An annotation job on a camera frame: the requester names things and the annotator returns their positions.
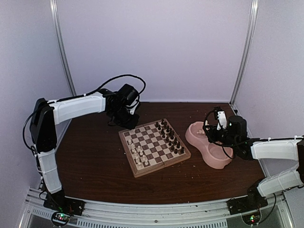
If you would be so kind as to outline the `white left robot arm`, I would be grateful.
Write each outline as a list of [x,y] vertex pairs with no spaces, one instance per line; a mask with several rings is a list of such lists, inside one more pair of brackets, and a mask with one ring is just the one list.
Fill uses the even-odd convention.
[[71,121],[94,113],[106,113],[114,124],[133,129],[139,120],[136,109],[140,105],[140,92],[129,84],[118,91],[106,88],[70,98],[36,101],[30,116],[29,131],[38,172],[47,191],[52,194],[49,202],[58,211],[68,207],[68,200],[60,193],[63,187],[57,170],[56,152]]

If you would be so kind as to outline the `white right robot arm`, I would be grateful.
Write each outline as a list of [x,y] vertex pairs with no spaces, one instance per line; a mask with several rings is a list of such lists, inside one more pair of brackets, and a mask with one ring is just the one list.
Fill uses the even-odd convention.
[[302,187],[304,185],[304,138],[250,138],[247,134],[247,121],[238,115],[226,117],[219,111],[215,114],[216,124],[204,120],[203,130],[210,143],[222,148],[231,148],[233,156],[246,161],[284,161],[290,167],[279,168],[276,173],[258,180],[247,190],[243,204],[246,209],[254,209],[266,197],[277,192]]

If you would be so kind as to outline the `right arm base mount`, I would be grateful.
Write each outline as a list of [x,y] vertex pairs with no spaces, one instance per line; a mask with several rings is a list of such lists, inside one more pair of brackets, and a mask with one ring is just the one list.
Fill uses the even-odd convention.
[[227,201],[227,207],[230,215],[245,213],[252,210],[258,210],[268,205],[266,198],[253,199],[249,196],[241,198],[231,198]]

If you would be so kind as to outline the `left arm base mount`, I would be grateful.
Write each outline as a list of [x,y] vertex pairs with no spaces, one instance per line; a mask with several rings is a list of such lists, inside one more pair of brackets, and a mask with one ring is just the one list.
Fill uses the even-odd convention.
[[62,200],[59,200],[47,197],[43,203],[43,206],[48,209],[63,212],[65,214],[81,216],[84,211],[85,202],[71,198],[63,198]]

